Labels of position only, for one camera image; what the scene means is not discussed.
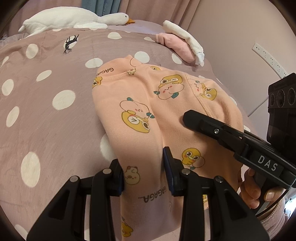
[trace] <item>curtain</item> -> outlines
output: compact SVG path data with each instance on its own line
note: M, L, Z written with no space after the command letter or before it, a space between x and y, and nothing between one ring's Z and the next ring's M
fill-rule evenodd
M119 12L131 19L163 25L169 20L187 30L200 0L121 0Z
M120 0L82 0L81 7L104 16L118 12Z
M36 13L48 8L61 6L81 7L81 0L29 0L12 19L8 28L8 36L18 34L18 30L22 26L22 23Z

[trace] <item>camera lens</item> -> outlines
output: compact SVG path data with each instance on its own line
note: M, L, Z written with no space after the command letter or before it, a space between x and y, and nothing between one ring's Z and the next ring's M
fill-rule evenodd
M272 95L270 96L269 103L270 103L271 106L274 105L274 94L272 94Z
M293 88L289 89L288 102L290 105L293 105L295 103L295 91Z
M277 98L276 98L277 104L279 107L283 107L284 102L285 102L285 93L283 90L280 90L278 92Z

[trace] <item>screw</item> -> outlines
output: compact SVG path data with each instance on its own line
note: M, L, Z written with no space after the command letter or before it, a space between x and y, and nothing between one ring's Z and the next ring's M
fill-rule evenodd
M110 169L110 168L105 168L104 170L103 170L103 173L104 174L110 174L112 172L112 170Z
M187 168L182 169L181 171L183 174L188 175L190 173L190 170Z
M221 176L216 176L216 177L215 177L215 180L216 180L217 182L219 182L219 183L222 183L222 182L224 181L224 178L221 177Z
M77 176L71 176L70 177L70 182L77 182L77 180L78 180L78 177Z

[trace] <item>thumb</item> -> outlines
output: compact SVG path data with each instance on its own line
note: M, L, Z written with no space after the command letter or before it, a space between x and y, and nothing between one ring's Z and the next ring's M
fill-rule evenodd
M284 189L281 187L269 189L264 195L264 200L268 202L274 202L283 194L283 192Z

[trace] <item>white polka dot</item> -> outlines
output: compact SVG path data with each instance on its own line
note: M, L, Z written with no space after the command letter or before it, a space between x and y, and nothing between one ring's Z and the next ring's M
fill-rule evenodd
M90 240L89 229L84 230L84 240L86 240L86 241Z
M15 230L23 237L24 240L27 239L28 232L21 225L16 224Z
M100 58L92 58L85 63L87 68L97 68L103 64L103 61Z
M251 132L250 128L244 125L244 130Z
M230 97L229 96L229 98L233 101L233 103L235 103L235 105L237 106L237 102L232 98L232 97Z
M148 63L149 60L150 60L149 55L146 52L143 52L143 51L136 52L135 53L135 58L137 60L139 60L140 62L144 63L144 64Z
M62 110L73 104L75 93L72 90L63 90L59 92L52 100L52 106L56 110Z
M172 59L176 64L182 64L182 59L176 53L172 54Z
M36 44L29 44L26 50L27 58L34 58L38 53L38 46Z
M147 40L147 41L150 41L150 42L155 42L152 38L150 38L150 37L145 37L144 38L145 40Z
M7 61L9 59L9 56L6 56L4 59L3 59L3 61L2 61L2 64L1 64L1 66L0 66L0 68L2 67L2 65Z
M103 135L103 137L101 139L100 149L101 149L101 153L102 153L103 157L107 161L111 162L112 160L116 159L114 151L113 151L112 147L110 146L109 138L108 138L107 134Z
M15 106L8 114L6 118L6 126L11 127L15 121L18 118L18 115L20 113L20 108L18 106Z
M51 70L43 71L42 73L40 73L37 76L36 81L37 82L42 81L42 80L46 79L48 76L50 76L51 74L52 74L52 71Z
M109 39L121 39L122 37L118 32L111 32L108 34Z
M30 188L37 185L40 176L40 161L35 152L30 151L20 167L23 182Z
M2 85L2 93L5 96L8 96L11 93L13 86L14 86L14 83L12 79L6 80Z

